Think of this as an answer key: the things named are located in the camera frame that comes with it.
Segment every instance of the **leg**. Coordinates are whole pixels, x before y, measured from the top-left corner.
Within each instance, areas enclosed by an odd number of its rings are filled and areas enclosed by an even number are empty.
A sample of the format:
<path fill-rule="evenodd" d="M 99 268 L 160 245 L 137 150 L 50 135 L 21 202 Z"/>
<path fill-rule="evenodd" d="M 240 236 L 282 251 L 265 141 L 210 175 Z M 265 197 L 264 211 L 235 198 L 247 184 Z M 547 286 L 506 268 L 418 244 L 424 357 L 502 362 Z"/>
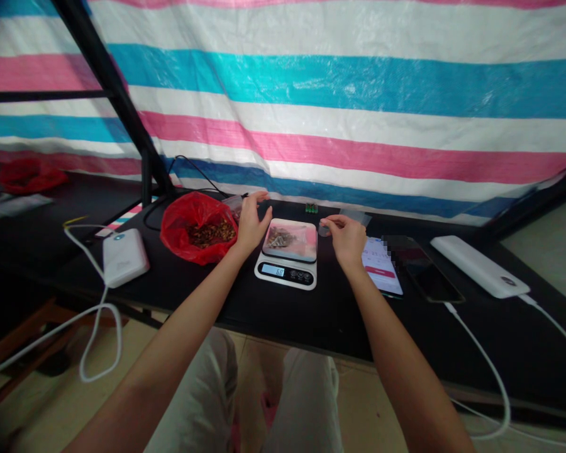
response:
<path fill-rule="evenodd" d="M 235 345 L 212 328 L 185 373 L 145 453 L 228 448 L 237 385 Z"/>
<path fill-rule="evenodd" d="M 284 367 L 283 392 L 264 453 L 342 452 L 333 359 L 294 348 Z"/>

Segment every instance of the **white power bank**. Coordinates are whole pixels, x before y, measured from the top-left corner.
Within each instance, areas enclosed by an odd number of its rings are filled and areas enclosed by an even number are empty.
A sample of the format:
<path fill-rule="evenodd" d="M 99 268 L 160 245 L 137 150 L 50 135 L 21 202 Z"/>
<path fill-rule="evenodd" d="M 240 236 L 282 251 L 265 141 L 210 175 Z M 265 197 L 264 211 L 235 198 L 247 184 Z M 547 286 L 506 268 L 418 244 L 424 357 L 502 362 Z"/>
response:
<path fill-rule="evenodd" d="M 117 288 L 149 270 L 143 238 L 136 228 L 103 240 L 105 285 Z"/>
<path fill-rule="evenodd" d="M 437 237 L 430 244 L 498 299 L 530 291 L 528 285 L 457 236 Z"/>

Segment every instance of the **white charging cable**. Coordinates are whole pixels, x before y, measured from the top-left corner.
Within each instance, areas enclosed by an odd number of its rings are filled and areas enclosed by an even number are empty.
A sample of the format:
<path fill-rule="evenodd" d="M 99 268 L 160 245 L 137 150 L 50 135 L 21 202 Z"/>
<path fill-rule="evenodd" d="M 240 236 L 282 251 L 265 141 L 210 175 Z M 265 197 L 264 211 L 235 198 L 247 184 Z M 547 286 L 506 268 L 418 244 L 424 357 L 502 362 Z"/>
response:
<path fill-rule="evenodd" d="M 528 303 L 529 305 L 534 306 L 537 310 L 539 310 L 541 313 L 543 313 L 553 323 L 553 325 L 555 325 L 558 328 L 558 330 L 560 332 L 562 332 L 564 337 L 566 337 L 566 331 L 539 304 L 537 304 L 535 300 L 533 300 L 527 294 L 522 294 L 519 297 L 524 302 Z M 463 326 L 463 328 L 470 335 L 470 337 L 472 337 L 472 340 L 474 341 L 476 346 L 478 346 L 478 349 L 480 350 L 480 352 L 482 353 L 482 355 L 484 356 L 486 361 L 489 363 L 489 366 L 491 367 L 491 370 L 492 370 L 493 374 L 495 375 L 495 378 L 497 378 L 497 382 L 499 383 L 499 388 L 501 389 L 501 396 L 503 398 L 504 418 L 503 418 L 503 421 L 501 423 L 499 421 L 487 416 L 487 415 L 484 415 L 481 412 L 478 412 L 475 409 L 472 409 L 471 407 L 469 407 L 469 406 L 467 406 L 467 405 L 465 405 L 465 404 L 463 404 L 463 403 L 461 403 L 461 402 L 459 402 L 459 401 L 457 401 L 453 398 L 450 398 L 452 402 L 454 402 L 458 406 L 461 406 L 462 408 L 468 410 L 469 412 L 473 413 L 474 415 L 478 415 L 479 417 L 482 417 L 485 420 L 488 420 L 489 422 L 492 422 L 492 423 L 499 425 L 499 427 L 491 433 L 484 434 L 484 435 L 471 435 L 470 437 L 473 440 L 489 440 L 489 439 L 494 439 L 495 437 L 502 435 L 506 430 L 511 430 L 515 433 L 522 435 L 522 436 L 528 437 L 529 439 L 537 440 L 537 441 L 543 442 L 545 444 L 556 445 L 558 447 L 565 447 L 566 448 L 566 442 L 561 442 L 559 440 L 546 439 L 544 437 L 540 437 L 540 436 L 537 436 L 535 434 L 519 430 L 519 429 L 514 428 L 513 426 L 510 425 L 510 422 L 511 422 L 511 412 L 510 412 L 511 407 L 509 405 L 509 398 L 508 398 L 508 394 L 506 392 L 505 386 L 503 385 L 503 382 L 501 381 L 501 377 L 499 376 L 499 373 L 497 372 L 497 369 L 492 364 L 492 362 L 491 362 L 489 356 L 486 354 L 486 352 L 484 352 L 484 349 L 482 348 L 481 344 L 474 337 L 474 334 L 470 331 L 470 329 L 466 326 L 466 324 L 463 322 L 463 320 L 459 317 L 459 314 L 457 313 L 457 310 L 455 309 L 455 307 L 448 302 L 445 303 L 445 306 L 452 313 L 452 315 L 457 319 L 457 321 L 459 321 L 461 326 Z"/>
<path fill-rule="evenodd" d="M 92 263 L 92 266 L 95 268 L 95 270 L 101 276 L 101 280 L 104 281 L 103 270 L 101 269 L 99 264 L 96 262 L 96 260 L 94 259 L 94 257 L 90 253 L 90 250 L 88 250 L 88 248 L 84 244 L 79 242 L 78 239 L 75 236 L 73 236 L 73 234 L 71 234 L 71 232 L 69 231 L 69 228 L 82 228 L 82 227 L 107 228 L 108 230 L 112 231 L 111 234 L 116 233 L 116 231 L 113 230 L 112 228 L 110 228 L 108 226 L 104 226 L 104 225 L 90 225 L 90 224 L 69 225 L 69 222 L 65 222 L 64 225 L 63 225 L 65 234 L 67 235 L 68 238 L 71 239 L 72 242 L 74 242 L 78 247 L 80 247 L 80 249 L 82 249 L 84 251 L 84 253 L 88 257 L 88 259 Z M 80 379 L 84 383 L 91 383 L 93 381 L 96 381 L 97 379 L 102 378 L 103 376 L 110 373 L 111 371 L 113 371 L 113 369 L 119 364 L 119 361 L 121 360 L 121 350 L 122 350 L 122 333 L 121 332 L 122 332 L 122 329 L 121 329 L 121 317 L 119 315 L 119 311 L 118 311 L 117 307 L 115 307 L 115 305 L 113 305 L 113 304 L 105 303 L 105 299 L 107 297 L 107 291 L 108 290 L 109 290 L 109 288 L 107 287 L 107 285 L 105 285 L 103 295 L 101 296 L 101 301 L 99 302 L 98 305 L 95 305 L 92 308 L 89 308 L 88 310 L 83 311 L 82 313 L 80 313 L 77 316 L 74 316 L 69 321 L 66 321 L 65 323 L 61 324 L 57 328 L 48 332 L 46 335 L 43 335 L 42 337 L 38 338 L 33 343 L 31 343 L 30 345 L 26 346 L 24 349 L 19 351 L 17 354 L 15 354 L 14 356 L 10 357 L 5 362 L 0 364 L 0 372 L 2 370 L 4 370 L 5 368 L 9 367 L 10 365 L 12 365 L 13 363 L 15 363 L 17 360 L 19 360 L 21 357 L 23 357 L 29 351 L 33 350 L 36 346 L 38 346 L 42 342 L 44 342 L 47 339 L 49 339 L 50 337 L 56 335 L 61 330 L 63 330 L 65 327 L 70 326 L 71 324 L 73 324 L 77 320 L 80 320 L 81 318 L 83 318 L 84 316 L 87 316 L 88 314 L 92 313 L 93 311 L 96 311 L 97 313 L 96 313 L 96 317 L 95 317 L 95 320 L 94 320 L 94 327 L 92 328 L 90 340 L 88 341 L 88 344 L 86 345 L 86 349 L 84 349 L 84 353 L 82 354 L 82 359 L 80 360 L 80 369 L 79 369 Z M 90 352 L 92 344 L 94 343 L 94 339 L 96 338 L 96 334 L 98 333 L 99 323 L 101 321 L 101 311 L 103 310 L 103 308 L 111 310 L 111 312 L 113 313 L 113 318 L 115 319 L 115 330 L 116 330 L 116 336 L 117 336 L 117 342 L 118 342 L 117 353 L 116 353 L 116 357 L 115 357 L 113 364 L 109 368 L 107 368 L 104 371 L 101 371 L 99 374 L 96 374 L 92 377 L 88 377 L 88 376 L 86 376 L 86 358 L 88 356 L 88 353 Z"/>
<path fill-rule="evenodd" d="M 562 328 L 561 325 L 558 324 L 558 321 L 553 319 L 552 316 L 549 313 L 547 313 L 545 311 L 545 309 L 542 306 L 540 306 L 532 297 L 530 297 L 528 294 L 521 294 L 518 297 L 520 299 L 522 299 L 524 302 L 526 302 L 527 304 L 535 307 L 541 313 L 543 313 L 543 315 L 547 319 L 549 319 L 551 321 L 551 323 L 555 326 L 555 328 L 558 329 L 562 333 L 562 335 L 566 338 L 566 331 Z"/>
<path fill-rule="evenodd" d="M 494 438 L 502 435 L 505 431 L 507 431 L 508 428 L 509 428 L 509 423 L 511 422 L 511 405 L 509 404 L 508 392 L 506 391 L 505 385 L 503 385 L 503 380 L 501 380 L 501 376 L 499 375 L 499 372 L 497 371 L 497 368 L 495 367 L 495 365 L 492 363 L 489 355 L 486 354 L 486 351 L 484 350 L 484 348 L 482 347 L 480 342 L 476 339 L 476 337 L 474 336 L 472 331 L 469 329 L 469 327 L 466 326 L 466 324 L 463 322 L 463 320 L 461 319 L 461 317 L 457 313 L 457 310 L 455 309 L 455 307 L 452 304 L 450 304 L 449 302 L 445 302 L 445 306 L 446 306 L 447 310 L 450 311 L 451 314 L 455 317 L 455 319 L 457 319 L 457 321 L 459 321 L 459 324 L 461 324 L 461 326 L 463 326 L 463 328 L 468 333 L 468 335 L 470 335 L 472 341 L 478 347 L 478 349 L 480 350 L 480 353 L 482 353 L 482 355 L 484 356 L 484 359 L 489 364 L 489 367 L 491 368 L 492 373 L 495 375 L 495 379 L 497 379 L 497 384 L 499 385 L 499 389 L 501 390 L 501 398 L 503 399 L 503 420 L 502 420 L 502 422 L 501 422 L 501 424 L 498 428 L 496 428 L 495 430 L 493 430 L 489 433 L 470 434 L 470 438 L 472 440 L 494 439 Z"/>
<path fill-rule="evenodd" d="M 484 415 L 482 412 L 478 412 L 476 409 L 472 409 L 471 407 L 466 406 L 465 404 L 463 404 L 463 403 L 461 403 L 457 400 L 454 400 L 453 398 L 451 398 L 451 401 L 453 401 L 456 405 L 461 406 L 462 408 L 473 413 L 474 415 L 477 415 L 479 417 L 482 417 L 484 420 L 488 420 L 489 422 L 492 422 L 492 423 L 495 423 L 496 425 L 499 425 L 499 422 L 497 420 L 495 420 L 494 418 L 491 418 L 487 415 Z M 552 439 L 546 439 L 544 437 L 539 437 L 535 434 L 514 428 L 513 426 L 509 426 L 509 430 L 513 431 L 515 433 L 518 433 L 520 435 L 523 435 L 525 437 L 528 437 L 530 439 L 538 440 L 539 442 L 544 442 L 546 444 L 557 445 L 558 447 L 565 447 L 566 448 L 566 442 L 561 442 L 559 440 L 552 440 Z"/>

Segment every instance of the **desk surface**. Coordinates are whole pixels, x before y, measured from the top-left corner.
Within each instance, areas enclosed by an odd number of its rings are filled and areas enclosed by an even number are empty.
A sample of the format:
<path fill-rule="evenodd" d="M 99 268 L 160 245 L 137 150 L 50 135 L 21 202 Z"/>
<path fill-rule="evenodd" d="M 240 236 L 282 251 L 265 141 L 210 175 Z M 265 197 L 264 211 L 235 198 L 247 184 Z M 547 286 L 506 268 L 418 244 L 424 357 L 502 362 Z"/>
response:
<path fill-rule="evenodd" d="M 81 251 L 62 223 L 87 215 L 84 223 L 109 224 L 140 202 L 141 184 L 68 173 L 69 182 L 42 194 L 54 203 L 0 219 L 0 269 L 33 279 L 45 277 Z M 78 238 L 95 230 L 76 228 Z"/>
<path fill-rule="evenodd" d="M 276 217 L 315 224 L 322 216 L 338 211 L 320 207 L 318 215 L 310 215 L 304 212 L 302 204 L 270 203 Z M 151 225 L 159 225 L 166 207 L 164 203 L 154 211 L 148 219 Z M 265 209 L 266 206 L 261 207 L 260 216 Z M 143 226 L 142 214 L 121 229 L 129 228 L 141 232 L 152 268 L 122 288 L 111 290 L 108 299 L 174 311 L 213 266 L 202 267 L 176 257 L 163 246 L 159 232 Z M 510 398 L 566 411 L 566 341 L 561 334 L 519 299 L 499 300 L 489 296 L 432 249 L 429 241 L 440 235 L 462 237 L 528 284 L 532 297 L 566 329 L 565 297 L 502 245 L 483 236 L 478 228 L 374 215 L 367 234 L 415 238 L 467 299 L 457 310 L 497 366 Z M 100 257 L 100 244 L 92 251 Z M 318 284 L 313 291 L 257 279 L 253 267 L 258 254 L 257 249 L 241 269 L 217 325 L 304 349 L 372 361 L 365 327 L 348 281 L 335 259 L 331 238 L 319 237 Z M 426 302 L 406 276 L 400 274 L 399 278 L 405 297 L 389 302 L 438 377 L 498 394 L 484 358 L 446 308 Z M 55 282 L 62 289 L 97 299 L 102 292 L 100 279 L 83 256 L 63 267 Z"/>

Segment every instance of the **dried herbs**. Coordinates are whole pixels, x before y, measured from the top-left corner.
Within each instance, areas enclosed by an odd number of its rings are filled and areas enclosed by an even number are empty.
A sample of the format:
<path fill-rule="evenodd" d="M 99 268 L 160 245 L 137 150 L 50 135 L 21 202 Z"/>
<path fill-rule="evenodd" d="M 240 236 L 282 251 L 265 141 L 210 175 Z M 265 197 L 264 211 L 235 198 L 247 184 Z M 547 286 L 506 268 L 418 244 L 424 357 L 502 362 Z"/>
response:
<path fill-rule="evenodd" d="M 205 249 L 216 243 L 229 242 L 235 237 L 233 225 L 224 219 L 220 221 L 219 225 L 189 226 L 187 233 L 191 244 L 200 249 Z"/>

